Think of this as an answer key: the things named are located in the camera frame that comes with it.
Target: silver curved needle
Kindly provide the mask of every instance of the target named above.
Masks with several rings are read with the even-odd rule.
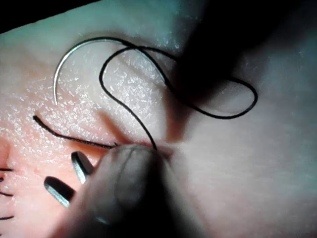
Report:
[[[80,182],[83,184],[89,175],[93,173],[94,166],[90,163],[86,155],[80,151],[71,153],[71,161]]]
[[[69,49],[64,56],[62,57],[62,59],[59,61],[55,73],[54,73],[54,79],[53,79],[53,97],[54,97],[54,102],[55,105],[57,105],[57,83],[58,83],[58,77],[59,77],[59,73],[60,70],[62,68],[62,66],[64,65],[65,61],[68,59],[68,57],[74,53],[76,50],[78,50],[79,48],[91,44],[91,43],[96,43],[96,42],[113,42],[113,43],[118,43],[124,46],[128,46],[128,47],[133,47],[135,46],[134,44],[119,39],[119,38],[115,38],[115,37],[96,37],[96,38],[91,38],[85,41],[82,41],[80,43],[78,43],[77,45],[75,45],[74,47],[72,47],[71,49]],[[163,78],[163,75],[161,74],[161,72],[157,69],[157,67],[155,66],[155,64],[152,62],[152,60],[150,59],[150,55],[147,54],[146,52],[144,52],[143,50],[139,50],[139,49],[135,49],[135,51],[139,52],[144,58],[148,59],[150,61],[150,63],[154,66],[154,68],[156,69],[156,71],[159,73],[160,77]]]

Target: metal instrument jaw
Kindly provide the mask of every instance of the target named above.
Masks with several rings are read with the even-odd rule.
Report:
[[[80,151],[75,151],[71,154],[71,161],[80,182],[84,184],[86,179],[94,172],[94,166],[90,163],[87,156]],[[44,187],[66,208],[69,207],[70,201],[76,193],[69,185],[51,176],[45,178]]]

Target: dark background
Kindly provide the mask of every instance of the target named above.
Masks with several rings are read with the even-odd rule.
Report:
[[[96,0],[1,1],[0,34],[92,2]]]

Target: curved needle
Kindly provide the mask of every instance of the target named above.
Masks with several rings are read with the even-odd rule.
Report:
[[[123,39],[119,39],[116,37],[95,37],[95,38],[91,38],[85,41],[82,41],[80,43],[78,43],[77,45],[75,45],[74,47],[72,47],[71,49],[69,49],[64,56],[61,58],[61,60],[59,61],[55,73],[54,73],[54,79],[53,79],[53,97],[54,97],[54,102],[55,105],[57,105],[57,83],[58,83],[58,77],[59,77],[59,73],[60,70],[62,68],[62,66],[64,65],[65,61],[68,59],[68,57],[74,53],[76,50],[78,50],[79,48],[91,44],[91,43],[96,43],[96,42],[113,42],[113,43],[118,43],[127,47],[136,47],[136,45],[132,44],[131,42],[125,41]],[[144,58],[148,59],[150,61],[150,63],[154,66],[154,68],[156,69],[156,71],[158,72],[158,74],[160,75],[161,78],[164,78],[164,76],[161,74],[161,72],[157,69],[156,65],[153,63],[153,61],[151,60],[151,56],[145,52],[144,50],[147,47],[142,47],[140,49],[136,48],[134,49],[135,51],[139,52]],[[161,52],[161,54],[166,55],[172,59],[175,59],[174,56],[165,53],[163,51],[159,51]]]

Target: black suture thread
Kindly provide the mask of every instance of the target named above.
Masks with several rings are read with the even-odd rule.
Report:
[[[0,195],[6,196],[6,197],[13,197],[13,194],[5,193],[5,192],[0,192]]]
[[[163,70],[161,69],[161,67],[159,66],[159,64],[151,57],[151,55],[149,55],[146,50],[148,51],[153,51],[153,52],[156,52],[156,53],[159,53],[159,54],[162,54],[174,61],[178,61],[177,60],[177,57],[165,52],[165,51],[162,51],[160,49],[157,49],[157,48],[153,48],[153,47],[146,47],[146,46],[136,46],[134,44],[132,44],[131,42],[128,42],[126,40],[123,40],[123,39],[120,39],[120,38],[112,38],[112,37],[99,37],[100,39],[108,39],[108,40],[115,40],[115,41],[118,41],[120,43],[122,43],[123,45],[127,46],[126,48],[123,48],[121,50],[118,50],[116,52],[114,52],[106,61],[105,63],[103,64],[102,66],[102,69],[99,73],[99,82],[101,84],[101,87],[103,89],[103,91],[109,96],[111,97],[113,100],[115,100],[118,104],[120,104],[121,106],[123,106],[136,120],[137,122],[141,125],[141,127],[143,128],[143,130],[146,132],[147,136],[149,137],[151,143],[152,143],[152,146],[155,150],[157,150],[157,146],[150,134],[150,132],[147,130],[147,128],[145,127],[145,125],[142,123],[142,121],[138,118],[138,116],[127,106],[125,105],[123,102],[121,102],[120,100],[118,100],[116,97],[114,97],[112,94],[110,94],[107,89],[105,88],[104,86],[104,83],[103,83],[103,73],[106,69],[106,66],[109,64],[109,62],[114,58],[116,57],[117,55],[125,52],[125,51],[129,51],[129,50],[135,50],[141,54],[143,54],[148,60],[150,60],[152,62],[152,64],[156,67],[156,69],[160,72],[161,76],[163,77],[163,81],[164,83],[166,84],[166,86],[169,88],[169,90],[177,97],[178,100],[180,100],[180,102],[182,102],[183,104],[187,105],[188,107],[208,116],[208,117],[211,117],[211,118],[215,118],[215,119],[234,119],[234,118],[238,118],[238,117],[241,117],[243,115],[245,115],[247,112],[249,112],[254,106],[255,104],[257,103],[258,101],[258,94],[255,90],[255,88],[241,80],[241,79],[238,79],[238,78],[234,78],[232,76],[229,76],[227,78],[228,81],[231,81],[231,82],[235,82],[235,83],[238,83],[238,84],[241,84],[247,88],[249,88],[251,90],[251,92],[253,93],[254,95],[254,100],[252,101],[252,103],[250,104],[250,106],[248,108],[246,108],[244,111],[238,113],[238,114],[235,114],[235,115],[231,115],[231,116],[220,116],[220,115],[215,115],[215,114],[211,114],[211,113],[208,113],[200,108],[198,108],[197,106],[187,102],[186,99],[184,99],[184,97],[182,97],[181,95],[179,95],[179,93],[175,90],[175,88],[171,85],[170,81],[168,80],[167,76],[165,75],[165,73],[163,72]],[[93,146],[98,146],[98,147],[102,147],[102,148],[107,148],[107,149],[111,149],[113,148],[114,146],[110,146],[110,145],[103,145],[103,144],[99,144],[99,143],[95,143],[95,142],[91,142],[91,141],[87,141],[87,140],[81,140],[81,139],[76,139],[76,138],[73,138],[73,137],[70,137],[70,136],[65,136],[65,135],[61,135],[59,133],[56,133],[54,132],[53,130],[51,130],[47,125],[45,125],[37,116],[33,116],[33,119],[43,128],[45,129],[46,131],[48,131],[49,133],[51,133],[52,135],[56,136],[56,137],[60,137],[60,138],[64,138],[64,139],[68,139],[68,140],[73,140],[73,141],[77,141],[77,142],[80,142],[80,143],[84,143],[84,144],[88,144],[88,145],[93,145]]]
[[[145,46],[131,46],[131,47],[126,47],[126,48],[123,48],[123,49],[120,49],[118,51],[116,51],[115,53],[113,53],[103,64],[101,70],[100,70],[100,73],[99,73],[99,82],[100,82],[100,85],[103,89],[103,91],[109,96],[111,97],[113,100],[115,100],[118,104],[120,104],[121,106],[123,106],[124,109],[126,109],[137,121],[138,123],[141,125],[141,127],[143,128],[143,130],[146,132],[146,134],[148,135],[151,143],[152,143],[152,146],[155,150],[157,150],[157,146],[150,134],[150,132],[148,131],[148,129],[145,127],[145,125],[142,123],[142,121],[139,119],[139,117],[127,106],[125,105],[122,101],[120,101],[119,99],[117,99],[115,96],[113,96],[105,87],[104,85],[104,82],[103,82],[103,74],[105,72],[105,69],[107,67],[107,65],[109,64],[109,62],[115,58],[116,56],[118,56],[119,54],[123,53],[123,52],[126,52],[126,51],[130,51],[130,50],[136,50],[138,49],[139,51],[141,51],[143,54],[145,54],[147,56],[147,58],[154,64],[154,66],[157,68],[157,70],[160,72],[160,74],[162,75],[163,77],[163,80],[164,80],[164,83],[166,84],[166,86],[169,88],[169,90],[177,97],[178,100],[180,100],[180,102],[182,102],[183,104],[187,105],[188,107],[208,116],[208,117],[212,117],[212,118],[216,118],[216,119],[234,119],[234,118],[238,118],[244,114],[246,114],[247,112],[249,112],[254,106],[255,104],[257,103],[258,101],[258,94],[255,90],[255,88],[241,80],[241,79],[237,79],[237,78],[234,78],[234,77],[231,77],[230,79],[228,79],[229,81],[232,81],[232,82],[235,82],[235,83],[239,83],[241,85],[244,85],[246,86],[247,88],[249,88],[251,90],[251,92],[253,93],[254,95],[254,100],[252,101],[251,105],[245,109],[244,111],[242,111],[241,113],[238,113],[236,115],[231,115],[231,116],[219,116],[219,115],[215,115],[215,114],[211,114],[211,113],[208,113],[200,108],[198,108],[197,106],[187,102],[182,96],[180,96],[177,91],[175,90],[175,88],[171,85],[170,81],[168,80],[166,74],[163,72],[163,70],[161,69],[161,67],[158,65],[158,63],[149,55],[147,54],[145,51],[143,50],[150,50],[150,51],[153,51],[153,52],[156,52],[156,53],[162,53],[161,50],[159,49],[156,49],[156,48],[150,48],[150,47],[145,47]]]
[[[99,143],[96,143],[96,142],[91,142],[91,141],[88,141],[88,140],[77,139],[77,138],[73,138],[73,137],[70,137],[70,136],[59,134],[59,133],[53,131],[52,129],[50,129],[47,125],[45,125],[38,116],[33,116],[33,120],[35,120],[39,126],[41,126],[43,129],[48,131],[50,134],[52,134],[52,135],[54,135],[56,137],[59,137],[59,138],[76,141],[76,142],[83,143],[83,144],[86,144],[86,145],[98,146],[98,147],[102,147],[102,148],[105,148],[105,149],[111,149],[111,148],[115,147],[115,146],[111,146],[111,145],[103,145],[103,144],[99,144]]]
[[[9,220],[14,218],[14,216],[10,216],[10,217],[0,217],[0,221],[4,221],[4,220]]]
[[[0,168],[0,171],[12,172],[12,171],[13,171],[13,169]]]

